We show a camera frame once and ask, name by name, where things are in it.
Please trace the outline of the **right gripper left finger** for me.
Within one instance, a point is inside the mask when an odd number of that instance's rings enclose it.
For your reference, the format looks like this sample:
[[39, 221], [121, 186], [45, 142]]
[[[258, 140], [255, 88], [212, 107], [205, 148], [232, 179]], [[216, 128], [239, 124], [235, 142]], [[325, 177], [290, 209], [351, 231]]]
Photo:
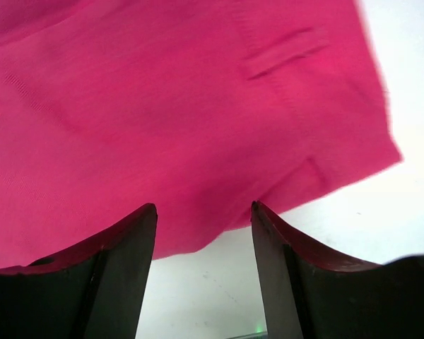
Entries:
[[147, 203], [28, 266], [0, 269], [0, 338], [135, 338], [158, 214]]

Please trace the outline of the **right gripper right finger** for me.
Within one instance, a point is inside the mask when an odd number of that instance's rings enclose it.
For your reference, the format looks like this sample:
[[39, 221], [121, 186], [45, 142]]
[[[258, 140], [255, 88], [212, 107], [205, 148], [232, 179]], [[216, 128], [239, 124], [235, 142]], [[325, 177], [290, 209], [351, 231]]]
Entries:
[[424, 255], [379, 265], [251, 208], [270, 338], [424, 338]]

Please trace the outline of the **pink trousers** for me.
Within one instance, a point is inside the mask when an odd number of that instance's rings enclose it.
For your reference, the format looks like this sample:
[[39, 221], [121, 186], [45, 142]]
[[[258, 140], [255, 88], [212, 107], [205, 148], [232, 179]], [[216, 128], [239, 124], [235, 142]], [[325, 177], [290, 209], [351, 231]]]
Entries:
[[400, 158], [356, 1], [0, 1], [0, 268], [144, 203], [198, 251]]

